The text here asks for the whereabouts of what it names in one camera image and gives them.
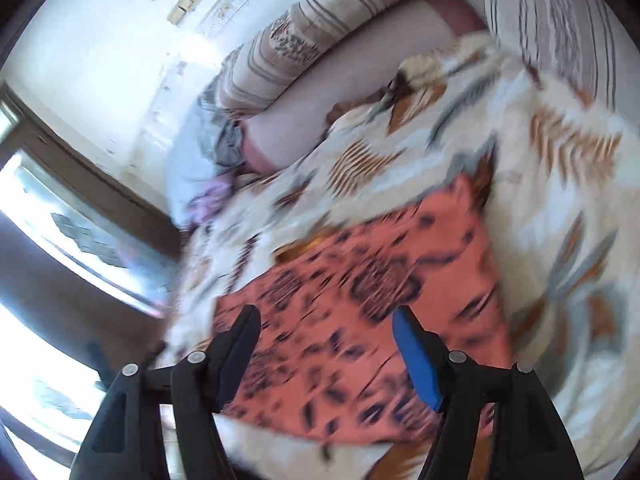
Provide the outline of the pink bed sheet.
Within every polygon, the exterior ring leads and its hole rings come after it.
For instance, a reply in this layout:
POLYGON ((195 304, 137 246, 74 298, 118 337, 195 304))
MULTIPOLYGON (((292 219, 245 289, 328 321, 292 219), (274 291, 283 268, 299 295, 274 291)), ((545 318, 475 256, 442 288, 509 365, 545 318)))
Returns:
POLYGON ((328 123, 392 81, 410 55, 446 46, 485 28, 463 0, 405 0, 341 40, 270 107, 241 122, 247 167, 258 174, 313 151, 328 123))

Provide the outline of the window with dark frame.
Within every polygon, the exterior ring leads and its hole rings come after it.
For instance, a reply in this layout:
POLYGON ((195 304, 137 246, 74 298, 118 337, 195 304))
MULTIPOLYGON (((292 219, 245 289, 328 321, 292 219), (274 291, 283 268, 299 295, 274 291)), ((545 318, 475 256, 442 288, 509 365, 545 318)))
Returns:
POLYGON ((1 423, 66 478, 124 365, 160 343, 180 237, 163 212, 1 91, 1 423))

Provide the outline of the wall switch plate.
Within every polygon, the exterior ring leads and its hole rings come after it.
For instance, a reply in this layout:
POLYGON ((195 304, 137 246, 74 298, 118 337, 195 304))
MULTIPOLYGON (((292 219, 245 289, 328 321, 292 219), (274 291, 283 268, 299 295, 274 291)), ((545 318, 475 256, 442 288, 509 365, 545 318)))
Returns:
POLYGON ((183 21, 186 14, 192 12, 201 1, 202 0, 178 0, 176 5, 168 14, 168 22, 178 26, 183 21))

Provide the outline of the cream leaf patterned blanket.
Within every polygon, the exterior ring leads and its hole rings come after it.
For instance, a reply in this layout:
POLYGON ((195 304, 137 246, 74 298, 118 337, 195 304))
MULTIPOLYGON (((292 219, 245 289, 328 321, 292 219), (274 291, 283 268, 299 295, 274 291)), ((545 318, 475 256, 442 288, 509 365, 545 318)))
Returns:
MULTIPOLYGON (((196 229, 163 362, 221 333, 220 297, 461 175, 498 271, 507 367, 533 364, 585 475, 611 477, 639 440, 638 133, 484 34, 407 58, 384 98, 337 119, 313 152, 243 186, 196 229)), ((413 479, 434 416, 423 440, 368 445, 288 436, 224 411, 215 422, 230 460, 265 479, 413 479)))

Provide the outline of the striped beige long pillow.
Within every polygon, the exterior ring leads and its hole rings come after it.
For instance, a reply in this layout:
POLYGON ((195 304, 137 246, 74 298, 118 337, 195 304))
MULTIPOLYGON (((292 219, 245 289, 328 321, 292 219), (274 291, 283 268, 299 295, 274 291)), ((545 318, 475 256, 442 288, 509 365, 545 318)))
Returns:
POLYGON ((222 62, 216 107, 232 117, 270 105, 322 55, 402 0, 299 0, 222 62))

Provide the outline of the purple patterned cloth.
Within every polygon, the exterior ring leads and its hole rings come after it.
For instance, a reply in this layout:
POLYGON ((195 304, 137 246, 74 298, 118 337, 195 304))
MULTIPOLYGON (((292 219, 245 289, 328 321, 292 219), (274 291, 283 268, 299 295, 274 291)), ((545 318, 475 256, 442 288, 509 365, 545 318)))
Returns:
POLYGON ((230 172, 205 182, 186 208, 190 225, 199 226, 219 214, 233 194, 234 182, 235 176, 230 172))

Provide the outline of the light blue grey cloth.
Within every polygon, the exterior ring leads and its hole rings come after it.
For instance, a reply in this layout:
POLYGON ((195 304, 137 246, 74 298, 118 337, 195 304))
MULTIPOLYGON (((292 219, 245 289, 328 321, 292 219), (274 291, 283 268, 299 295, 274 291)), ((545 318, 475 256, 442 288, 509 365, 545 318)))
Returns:
POLYGON ((194 228, 186 208, 203 184, 228 172, 236 177, 245 162, 241 127, 216 104, 217 89, 213 79, 196 97, 166 158, 167 205, 180 230, 194 228))

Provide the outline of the orange black floral garment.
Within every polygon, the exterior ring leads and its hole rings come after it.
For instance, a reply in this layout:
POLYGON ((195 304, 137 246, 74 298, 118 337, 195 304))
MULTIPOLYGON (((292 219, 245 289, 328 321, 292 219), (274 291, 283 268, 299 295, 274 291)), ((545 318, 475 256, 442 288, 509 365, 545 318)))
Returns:
POLYGON ((248 304, 262 331, 224 414, 288 436, 368 445, 434 430, 394 341, 400 306, 448 348, 482 364, 511 363, 480 201, 462 175, 220 297, 216 332, 248 304))

